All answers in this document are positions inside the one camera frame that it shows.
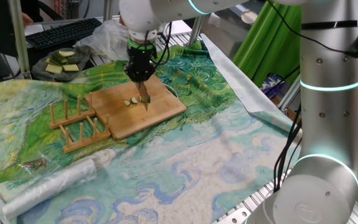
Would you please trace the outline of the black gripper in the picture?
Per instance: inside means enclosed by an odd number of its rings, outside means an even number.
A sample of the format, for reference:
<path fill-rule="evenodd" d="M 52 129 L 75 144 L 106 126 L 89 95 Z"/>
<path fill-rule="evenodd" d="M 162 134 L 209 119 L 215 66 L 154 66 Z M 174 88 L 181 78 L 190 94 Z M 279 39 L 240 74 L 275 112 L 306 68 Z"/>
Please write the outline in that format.
<path fill-rule="evenodd" d="M 155 66 L 152 58 L 156 57 L 156 49 L 145 49 L 144 47 L 128 48 L 129 63 L 125 66 L 126 75 L 135 83 L 146 82 L 154 73 Z"/>

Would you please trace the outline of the person's hand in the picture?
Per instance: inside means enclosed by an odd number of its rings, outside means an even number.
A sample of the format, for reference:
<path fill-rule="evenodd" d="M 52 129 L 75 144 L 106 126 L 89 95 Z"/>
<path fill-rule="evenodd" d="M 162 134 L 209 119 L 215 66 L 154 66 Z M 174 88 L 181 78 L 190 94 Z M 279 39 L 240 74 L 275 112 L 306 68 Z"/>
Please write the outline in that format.
<path fill-rule="evenodd" d="M 22 13 L 22 20 L 24 27 L 27 27 L 34 23 L 34 21 L 24 12 Z"/>

